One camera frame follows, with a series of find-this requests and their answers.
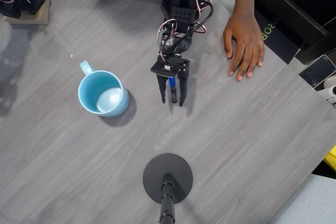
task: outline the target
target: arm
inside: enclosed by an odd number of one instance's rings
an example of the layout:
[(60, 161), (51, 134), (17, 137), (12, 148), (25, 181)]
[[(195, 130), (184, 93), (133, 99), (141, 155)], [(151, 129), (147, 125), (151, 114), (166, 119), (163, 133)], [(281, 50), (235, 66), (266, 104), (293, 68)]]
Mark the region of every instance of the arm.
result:
[[(233, 55), (232, 39), (237, 42)], [(252, 77), (256, 64), (263, 65), (264, 42), (259, 25), (254, 17), (254, 0), (236, 0), (235, 8), (224, 30), (226, 56), (233, 56), (228, 74), (232, 76), (240, 62), (237, 80), (241, 81), (246, 73)]]

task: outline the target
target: marker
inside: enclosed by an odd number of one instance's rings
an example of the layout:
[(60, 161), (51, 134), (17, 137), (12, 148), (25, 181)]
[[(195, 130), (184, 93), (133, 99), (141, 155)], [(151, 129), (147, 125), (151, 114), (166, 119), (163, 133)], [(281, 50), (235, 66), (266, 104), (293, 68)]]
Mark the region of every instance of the marker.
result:
[(170, 92), (172, 94), (172, 102), (177, 103), (177, 95), (176, 95), (176, 82), (175, 77), (169, 77), (169, 86), (170, 86)]

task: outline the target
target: finger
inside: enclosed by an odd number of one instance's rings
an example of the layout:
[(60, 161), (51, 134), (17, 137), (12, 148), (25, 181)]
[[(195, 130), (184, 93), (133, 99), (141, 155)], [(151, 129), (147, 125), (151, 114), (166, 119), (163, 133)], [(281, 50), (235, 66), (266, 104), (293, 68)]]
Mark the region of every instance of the finger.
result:
[(237, 73), (237, 80), (238, 81), (241, 81), (243, 79), (243, 76), (245, 75), (246, 70), (251, 63), (252, 50), (253, 50), (253, 44), (247, 44), (247, 46), (245, 47), (244, 54), (243, 54), (242, 63), (240, 65), (240, 67), (238, 69), (238, 73)]
[(232, 30), (225, 29), (223, 37), (224, 37), (224, 50), (226, 52), (226, 57), (230, 59), (232, 57)]
[(231, 66), (229, 67), (229, 72), (228, 72), (229, 76), (232, 76), (234, 74), (234, 72), (236, 71), (239, 63), (241, 62), (241, 60), (243, 58), (245, 47), (246, 47), (245, 44), (237, 43), (235, 55), (233, 56)]
[(261, 40), (259, 42), (259, 59), (258, 59), (258, 66), (262, 66), (264, 61), (264, 41)]
[(259, 45), (258, 44), (254, 44), (253, 50), (252, 50), (251, 63), (248, 66), (247, 73), (246, 73), (246, 76), (248, 78), (252, 77), (252, 74), (253, 74), (254, 68), (256, 67), (256, 64), (258, 62), (258, 59), (259, 59)]

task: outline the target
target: robotic arm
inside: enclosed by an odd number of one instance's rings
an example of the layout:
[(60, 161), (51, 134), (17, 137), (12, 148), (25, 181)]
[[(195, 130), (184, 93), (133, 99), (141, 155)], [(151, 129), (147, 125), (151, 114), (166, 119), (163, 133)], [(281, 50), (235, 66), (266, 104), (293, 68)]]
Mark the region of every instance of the robotic arm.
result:
[[(198, 22), (201, 10), (209, 6), (209, 15)], [(187, 82), (190, 61), (182, 58), (182, 53), (189, 49), (192, 43), (193, 33), (205, 33), (203, 26), (213, 13), (211, 0), (163, 0), (163, 7), (169, 14), (169, 19), (162, 24), (165, 28), (159, 40), (160, 55), (151, 68), (157, 76), (162, 102), (165, 103), (166, 82), (169, 79), (172, 102), (177, 102), (176, 82), (177, 75), (180, 80), (180, 106), (183, 105), (187, 95)]]

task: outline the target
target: black wire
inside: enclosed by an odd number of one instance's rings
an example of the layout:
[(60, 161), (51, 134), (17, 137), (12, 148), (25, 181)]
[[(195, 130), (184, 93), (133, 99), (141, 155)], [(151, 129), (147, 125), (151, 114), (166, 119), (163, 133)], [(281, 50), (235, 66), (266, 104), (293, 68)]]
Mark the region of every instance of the black wire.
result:
[(202, 21), (200, 22), (197, 26), (195, 26), (192, 30), (188, 31), (183, 37), (181, 37), (174, 45), (170, 46), (167, 50), (167, 56), (170, 56), (174, 50), (177, 48), (177, 46), (183, 41), (185, 40), (190, 34), (192, 34), (194, 31), (198, 30), (202, 25), (204, 25), (212, 16), (212, 14), (214, 13), (214, 6), (206, 1), (206, 0), (201, 0), (202, 2), (204, 2), (205, 4), (207, 4), (208, 6), (210, 6), (211, 10), (210, 13), (208, 14), (208, 16)]

